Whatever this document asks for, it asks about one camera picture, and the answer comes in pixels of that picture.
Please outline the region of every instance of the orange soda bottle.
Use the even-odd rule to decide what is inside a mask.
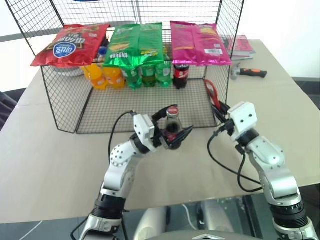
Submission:
[[[107,80],[107,83],[113,88],[119,89],[125,86],[125,79],[120,68],[103,67],[102,71]]]
[[[83,70],[84,76],[91,81],[91,84],[95,89],[106,89],[108,81],[106,80],[103,71],[96,63],[88,66],[81,66],[80,68]]]

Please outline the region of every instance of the black cable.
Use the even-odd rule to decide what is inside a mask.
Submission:
[[[108,160],[109,160],[109,165],[110,165],[110,154],[111,154],[111,142],[112,142],[112,138],[114,136],[114,133],[115,133],[115,130],[116,130],[116,126],[119,122],[119,120],[126,114],[132,114],[134,111],[126,111],[124,113],[122,113],[118,118],[117,120],[115,120],[115,123],[112,127],[112,130],[111,130],[111,135],[110,135],[110,138],[109,138],[109,144],[108,144]]]
[[[221,132],[222,132],[222,130],[221,130],[221,129],[218,129],[218,130],[215,131],[215,132],[213,133],[213,135],[210,137],[210,139],[209,139],[209,141],[208,141],[208,143],[207,143],[207,145],[206,145],[207,151],[208,151],[210,157],[212,158],[212,160],[215,161],[218,165],[220,165],[220,166],[221,166],[222,168],[224,168],[225,170],[228,170],[229,172],[231,172],[231,173],[233,173],[233,174],[235,174],[235,175],[238,175],[238,172],[236,172],[236,171],[228,168],[227,166],[223,165],[221,162],[219,162],[217,159],[215,159],[215,157],[214,157],[214,156],[212,155],[212,153],[211,153],[210,144],[211,144],[211,142],[213,141],[213,139],[214,139],[215,137],[217,137]],[[242,177],[242,178],[244,178],[244,179],[247,179],[247,180],[249,180],[249,181],[251,181],[251,182],[253,182],[253,183],[260,184],[260,182],[254,180],[254,179],[252,179],[252,178],[250,178],[250,177],[244,176],[244,175],[242,175],[242,174],[240,174],[240,177]]]
[[[126,224],[125,224],[125,219],[124,219],[123,215],[121,216],[121,219],[122,219],[121,225],[122,225],[124,239],[125,240],[129,240],[128,233],[127,233],[127,228],[126,228]]]
[[[78,228],[80,228],[81,225],[84,224],[85,221],[87,221],[87,220],[88,220],[88,217],[86,217],[82,222],[79,223],[78,226],[76,226],[76,227],[72,230],[72,232],[70,233],[70,237],[71,237],[72,240],[76,240],[75,235],[74,235],[75,232],[76,232],[76,231],[78,230]]]
[[[242,168],[244,167],[245,162],[246,162],[246,154],[243,154],[242,162],[241,162],[241,164],[240,164],[239,171],[238,171],[238,174],[237,174],[237,181],[238,181],[239,187],[240,187],[243,191],[245,191],[245,192],[247,192],[247,193],[254,193],[254,192],[257,192],[257,191],[262,190],[262,187],[258,187],[258,188],[255,188],[255,189],[246,189],[246,188],[244,188],[244,187],[242,186],[242,184],[241,184],[241,178],[240,178],[240,177],[241,177]]]

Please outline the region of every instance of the bottle label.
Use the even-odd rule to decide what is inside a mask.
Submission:
[[[172,132],[169,132],[169,131],[165,131],[165,136],[168,138],[169,142],[172,142],[173,140],[176,139],[177,135],[176,133],[172,133]]]
[[[170,69],[170,68],[165,68],[165,69],[163,69],[163,76],[164,76],[164,77],[168,76],[168,75],[170,74],[170,72],[171,72],[171,69]]]
[[[126,77],[126,78],[128,77],[128,74],[127,74],[124,70],[121,69],[121,72],[122,72],[122,75],[123,75],[124,77]]]
[[[155,75],[155,70],[151,67],[142,68],[142,76],[144,77],[152,77]]]
[[[137,76],[136,70],[131,70],[131,76],[132,76],[132,77]]]
[[[185,71],[179,71],[177,69],[174,70],[174,76],[177,79],[186,79],[188,77],[188,74],[189,74],[189,69]]]
[[[104,84],[104,83],[105,83],[105,81],[106,81],[106,80],[101,79],[100,81],[98,81],[98,82],[97,82],[97,85],[98,85],[98,86],[100,86],[100,85]]]

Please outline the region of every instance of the bottle cap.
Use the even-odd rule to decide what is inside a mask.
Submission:
[[[189,65],[187,65],[187,64],[175,64],[173,66],[175,69],[177,69],[179,71],[186,71],[189,69]]]
[[[107,47],[105,47],[105,46],[99,47],[98,54],[99,55],[106,55],[107,54]]]
[[[171,106],[166,110],[166,115],[169,117],[177,117],[179,115],[179,109],[176,106]]]

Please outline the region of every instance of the scissors handle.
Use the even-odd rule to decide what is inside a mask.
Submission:
[[[217,91],[215,85],[211,81],[209,81],[207,79],[204,80],[204,85],[205,85],[206,92],[208,93],[208,95],[212,99],[212,101],[213,101],[214,105],[216,106],[216,108],[221,110],[221,105],[220,105],[220,102],[219,102],[219,99],[218,99],[218,91]]]

